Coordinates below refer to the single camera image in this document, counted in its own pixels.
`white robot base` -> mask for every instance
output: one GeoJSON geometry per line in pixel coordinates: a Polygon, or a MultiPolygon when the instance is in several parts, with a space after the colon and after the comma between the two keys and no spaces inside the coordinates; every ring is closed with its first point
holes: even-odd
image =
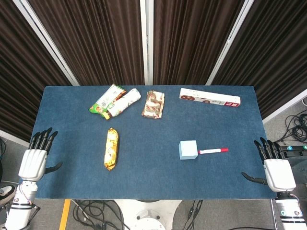
{"type": "Polygon", "coordinates": [[[121,209],[125,224],[131,230],[172,230],[174,214],[181,201],[115,200],[121,209]]]}

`red marker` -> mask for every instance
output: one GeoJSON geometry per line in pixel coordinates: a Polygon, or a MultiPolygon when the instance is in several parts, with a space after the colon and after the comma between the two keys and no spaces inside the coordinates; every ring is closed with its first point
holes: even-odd
{"type": "Polygon", "coordinates": [[[228,148],[198,150],[199,155],[206,153],[215,153],[215,152],[228,152],[228,148]]]}

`robotic hand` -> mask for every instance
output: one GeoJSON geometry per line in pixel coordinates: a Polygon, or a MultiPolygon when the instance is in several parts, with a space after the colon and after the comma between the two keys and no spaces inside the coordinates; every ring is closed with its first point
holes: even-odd
{"type": "Polygon", "coordinates": [[[242,175],[249,181],[267,184],[277,193],[275,200],[285,230],[307,230],[299,200],[290,193],[295,189],[296,184],[289,161],[286,160],[279,144],[272,143],[270,140],[266,141],[264,138],[260,140],[263,146],[256,140],[254,143],[263,163],[266,180],[250,177],[244,172],[242,175]]]}
{"type": "Polygon", "coordinates": [[[61,167],[58,163],[54,167],[46,168],[46,159],[49,154],[52,141],[58,132],[52,133],[52,128],[41,133],[36,133],[31,141],[29,149],[24,152],[24,157],[18,175],[23,179],[18,185],[17,191],[6,220],[7,230],[25,230],[29,228],[30,221],[40,210],[40,207],[33,204],[37,192],[36,182],[44,174],[51,173],[61,167]]]}

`food packaging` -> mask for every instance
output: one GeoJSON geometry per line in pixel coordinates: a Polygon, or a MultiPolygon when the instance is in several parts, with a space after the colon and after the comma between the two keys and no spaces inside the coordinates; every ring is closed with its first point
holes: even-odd
{"type": "Polygon", "coordinates": [[[147,92],[145,107],[142,116],[158,119],[162,117],[164,107],[164,93],[150,90],[147,92]]]}
{"type": "Polygon", "coordinates": [[[110,88],[97,100],[97,102],[90,108],[90,112],[93,114],[102,115],[107,110],[107,107],[113,101],[120,98],[126,91],[115,84],[111,85],[110,88]]]}
{"type": "Polygon", "coordinates": [[[117,163],[117,157],[118,157],[118,132],[110,128],[107,132],[107,138],[106,138],[106,152],[105,152],[105,160],[104,164],[105,167],[110,171],[112,170],[116,163],[117,163]]]}
{"type": "Polygon", "coordinates": [[[238,107],[241,104],[241,99],[238,96],[230,96],[219,93],[204,92],[198,90],[189,90],[181,88],[181,99],[192,100],[197,102],[220,104],[231,107],[238,107]]]}
{"type": "Polygon", "coordinates": [[[107,120],[111,117],[117,116],[140,98],[141,95],[139,91],[137,91],[137,89],[132,89],[123,97],[109,104],[107,111],[103,112],[102,115],[107,120]]]}

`brown curtain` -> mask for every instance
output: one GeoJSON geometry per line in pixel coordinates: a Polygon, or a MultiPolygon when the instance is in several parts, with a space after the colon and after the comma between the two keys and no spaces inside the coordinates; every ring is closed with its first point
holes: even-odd
{"type": "Polygon", "coordinates": [[[155,0],[154,84],[205,84],[243,0],[155,0]]]}
{"type": "Polygon", "coordinates": [[[140,0],[29,0],[81,85],[144,84],[140,0]]]}
{"type": "Polygon", "coordinates": [[[253,85],[262,118],[307,88],[307,1],[256,0],[213,84],[253,85]]]}
{"type": "Polygon", "coordinates": [[[70,83],[11,0],[0,30],[0,129],[29,141],[44,87],[70,83]]]}

